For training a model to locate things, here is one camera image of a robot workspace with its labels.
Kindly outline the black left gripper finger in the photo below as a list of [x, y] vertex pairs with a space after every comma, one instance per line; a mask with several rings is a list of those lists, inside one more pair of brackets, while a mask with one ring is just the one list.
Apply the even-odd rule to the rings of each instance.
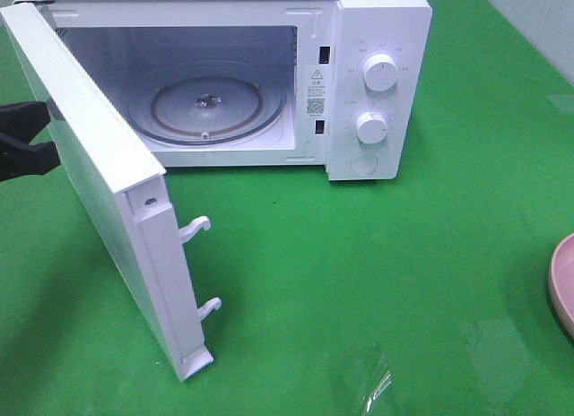
[[1, 143], [1, 180], [27, 175], [45, 175], [60, 165], [53, 142], [34, 145]]
[[1, 133], [29, 143], [50, 123], [48, 107], [42, 101], [27, 101], [1, 106]]

